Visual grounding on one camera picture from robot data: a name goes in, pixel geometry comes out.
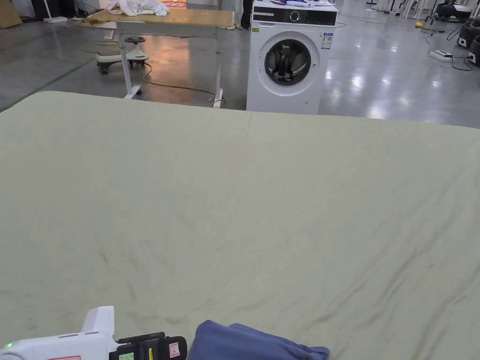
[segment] white handheld device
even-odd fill
[[[113,306],[102,306],[88,312],[81,332],[9,343],[0,360],[108,360],[120,345],[114,333]]]
[[[92,309],[79,333],[38,337],[7,344],[0,360],[186,360],[187,341],[164,332],[116,342],[113,306]]]

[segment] washing machine control panel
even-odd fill
[[[336,12],[293,10],[255,6],[253,19],[269,23],[295,23],[309,25],[335,26]]]

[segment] cardboard box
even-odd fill
[[[10,0],[0,0],[0,29],[6,29],[21,23],[22,20]]]

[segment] person's leg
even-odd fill
[[[250,29],[250,17],[252,16],[253,0],[243,0],[243,14],[240,19],[240,25],[245,30]]]

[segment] yellow cable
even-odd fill
[[[145,63],[145,65],[148,65],[148,67],[150,68],[150,70],[143,76],[142,80],[145,81],[145,82],[148,83],[148,84],[157,85],[157,86],[174,87],[174,88],[176,88],[176,89],[187,89],[187,90],[201,91],[201,92],[203,92],[203,93],[216,95],[215,93],[213,93],[213,92],[211,92],[211,91],[203,90],[203,89],[196,89],[196,88],[194,88],[194,87],[175,86],[175,85],[166,85],[166,84],[154,83],[153,81],[150,81],[150,80],[145,79],[145,77],[147,77],[148,75],[150,75],[150,73],[153,71],[153,68],[152,68],[152,66],[151,66],[149,63]],[[225,98],[219,99],[219,100],[215,100],[213,103],[210,104],[210,107],[212,108],[213,105],[214,105],[216,102],[218,102],[218,101],[226,101],[226,100],[227,100],[227,99],[225,99]]]
[[[223,99],[219,99],[219,100],[215,100],[213,103],[210,104],[210,107],[213,108],[213,105],[219,101],[226,101],[227,99],[223,98]]]

